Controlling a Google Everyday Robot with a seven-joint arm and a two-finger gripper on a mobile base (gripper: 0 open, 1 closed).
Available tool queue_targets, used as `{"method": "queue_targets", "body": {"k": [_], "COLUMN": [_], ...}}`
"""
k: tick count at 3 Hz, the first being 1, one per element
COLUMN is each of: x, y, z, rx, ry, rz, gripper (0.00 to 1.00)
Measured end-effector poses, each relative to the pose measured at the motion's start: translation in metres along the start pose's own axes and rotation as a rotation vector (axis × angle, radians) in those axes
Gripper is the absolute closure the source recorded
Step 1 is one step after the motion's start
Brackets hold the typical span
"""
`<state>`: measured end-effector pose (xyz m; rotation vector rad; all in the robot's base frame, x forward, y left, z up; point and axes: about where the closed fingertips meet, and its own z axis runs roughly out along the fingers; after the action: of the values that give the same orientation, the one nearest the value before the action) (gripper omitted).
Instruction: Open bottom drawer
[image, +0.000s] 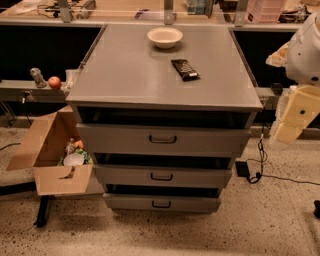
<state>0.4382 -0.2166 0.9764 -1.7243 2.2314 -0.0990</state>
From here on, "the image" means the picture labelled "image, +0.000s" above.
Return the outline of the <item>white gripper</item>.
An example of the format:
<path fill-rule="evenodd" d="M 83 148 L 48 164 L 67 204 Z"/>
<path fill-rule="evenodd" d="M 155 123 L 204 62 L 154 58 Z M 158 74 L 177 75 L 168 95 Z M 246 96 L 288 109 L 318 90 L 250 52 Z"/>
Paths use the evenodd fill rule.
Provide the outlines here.
<path fill-rule="evenodd" d="M 265 63 L 273 67 L 285 67 L 289 43 L 283 44 L 269 55 Z M 275 141 L 292 144 L 320 113 L 320 88 L 312 85 L 297 87 L 290 95 L 282 122 L 273 124 Z"/>

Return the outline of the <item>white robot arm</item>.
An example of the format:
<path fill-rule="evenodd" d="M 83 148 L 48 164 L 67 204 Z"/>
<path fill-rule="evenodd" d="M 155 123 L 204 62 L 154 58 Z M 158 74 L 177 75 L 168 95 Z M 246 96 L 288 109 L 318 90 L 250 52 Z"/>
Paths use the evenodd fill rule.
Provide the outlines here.
<path fill-rule="evenodd" d="M 266 64 L 284 67 L 296 83 L 280 96 L 270 131 L 272 143 L 284 147 L 320 114 L 320 12 L 312 13 L 289 42 L 267 57 Z"/>

